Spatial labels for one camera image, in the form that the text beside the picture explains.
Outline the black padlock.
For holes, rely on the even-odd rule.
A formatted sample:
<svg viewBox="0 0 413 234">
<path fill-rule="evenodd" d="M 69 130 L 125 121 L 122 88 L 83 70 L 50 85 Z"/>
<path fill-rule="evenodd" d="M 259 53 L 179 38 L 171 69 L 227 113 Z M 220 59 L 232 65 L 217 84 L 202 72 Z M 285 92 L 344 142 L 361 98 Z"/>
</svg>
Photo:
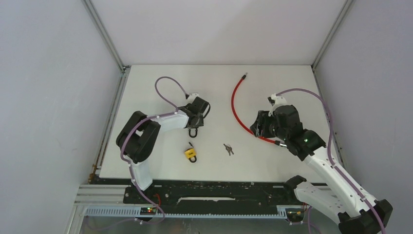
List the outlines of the black padlock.
<svg viewBox="0 0 413 234">
<path fill-rule="evenodd" d="M 196 138 L 198 136 L 198 128 L 188 129 L 188 135 L 190 138 Z"/>
</svg>

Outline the yellow padlock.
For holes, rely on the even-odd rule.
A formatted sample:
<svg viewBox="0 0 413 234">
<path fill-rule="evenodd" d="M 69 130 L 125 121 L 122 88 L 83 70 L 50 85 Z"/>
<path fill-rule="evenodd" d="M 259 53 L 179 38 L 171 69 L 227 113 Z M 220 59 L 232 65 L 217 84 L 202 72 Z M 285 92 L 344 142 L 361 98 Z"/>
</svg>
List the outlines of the yellow padlock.
<svg viewBox="0 0 413 234">
<path fill-rule="evenodd" d="M 184 151 L 185 157 L 191 163 L 196 163 L 197 162 L 197 152 L 194 149 L 194 146 L 191 142 L 189 142 L 188 144 L 189 144 L 189 148 Z"/>
</svg>

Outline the key bunch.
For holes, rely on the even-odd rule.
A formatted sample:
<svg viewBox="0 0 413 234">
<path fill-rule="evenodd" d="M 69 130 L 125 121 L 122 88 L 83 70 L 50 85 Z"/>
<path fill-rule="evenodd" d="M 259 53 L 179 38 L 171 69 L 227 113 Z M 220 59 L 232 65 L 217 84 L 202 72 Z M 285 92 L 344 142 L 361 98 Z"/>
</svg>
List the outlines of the key bunch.
<svg viewBox="0 0 413 234">
<path fill-rule="evenodd" d="M 228 152 L 228 155 L 234 155 L 233 149 L 229 144 L 224 144 L 225 150 Z"/>
</svg>

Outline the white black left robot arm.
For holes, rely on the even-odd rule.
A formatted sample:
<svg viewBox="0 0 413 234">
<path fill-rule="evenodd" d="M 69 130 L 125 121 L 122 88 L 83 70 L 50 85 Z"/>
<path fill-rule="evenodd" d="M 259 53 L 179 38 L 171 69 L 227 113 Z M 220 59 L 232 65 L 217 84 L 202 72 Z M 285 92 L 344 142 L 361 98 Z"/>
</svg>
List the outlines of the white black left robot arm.
<svg viewBox="0 0 413 234">
<path fill-rule="evenodd" d="M 171 113 L 148 116 L 136 111 L 132 114 L 116 138 L 116 144 L 120 148 L 121 159 L 128 164 L 132 183 L 137 187 L 135 197 L 142 203 L 148 203 L 154 197 L 154 190 L 150 187 L 153 179 L 147 159 L 159 133 L 187 129 L 189 137 L 196 138 L 209 111 L 210 103 L 195 97 L 190 103 L 176 107 Z"/>
</svg>

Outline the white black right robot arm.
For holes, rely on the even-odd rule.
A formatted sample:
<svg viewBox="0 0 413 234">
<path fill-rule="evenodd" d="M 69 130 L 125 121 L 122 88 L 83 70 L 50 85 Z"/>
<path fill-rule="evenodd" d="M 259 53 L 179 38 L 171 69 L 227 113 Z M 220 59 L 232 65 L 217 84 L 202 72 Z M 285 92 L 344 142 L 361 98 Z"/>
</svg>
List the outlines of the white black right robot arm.
<svg viewBox="0 0 413 234">
<path fill-rule="evenodd" d="M 301 201 L 312 206 L 335 222 L 342 234 L 385 232 L 392 205 L 385 199 L 377 200 L 349 175 L 333 158 L 322 138 L 303 127 L 293 105 L 258 111 L 250 130 L 256 137 L 283 140 L 288 151 L 315 171 L 334 193 L 330 195 L 297 175 L 284 185 L 286 202 Z"/>
</svg>

